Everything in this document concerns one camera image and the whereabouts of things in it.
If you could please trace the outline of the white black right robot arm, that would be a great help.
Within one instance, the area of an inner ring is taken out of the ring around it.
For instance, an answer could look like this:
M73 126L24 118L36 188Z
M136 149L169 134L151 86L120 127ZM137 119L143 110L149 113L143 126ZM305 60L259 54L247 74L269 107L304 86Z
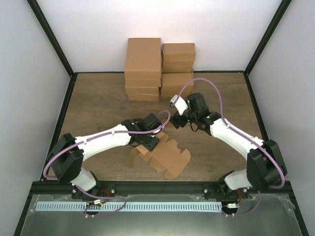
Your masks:
M230 198L242 188L265 191L269 187L283 187L287 169L275 141L264 141L238 129L221 114L210 111L200 93L192 93L186 99L174 95L170 106L177 110L170 119L175 128L195 124L197 130L225 142L245 158L247 167L244 170L231 171L219 179L222 197Z

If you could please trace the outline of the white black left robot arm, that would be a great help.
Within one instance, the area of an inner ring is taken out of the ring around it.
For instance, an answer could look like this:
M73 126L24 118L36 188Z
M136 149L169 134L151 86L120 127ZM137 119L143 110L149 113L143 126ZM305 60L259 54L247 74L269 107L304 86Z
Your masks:
M85 195L94 199L100 194L100 185L94 174L85 170L82 163L88 158L116 147L132 144L143 145L152 151L159 139L161 121L153 113L144 119L126 119L115 127L96 134L73 137L70 133L62 135L47 156L59 183L72 183L81 188Z

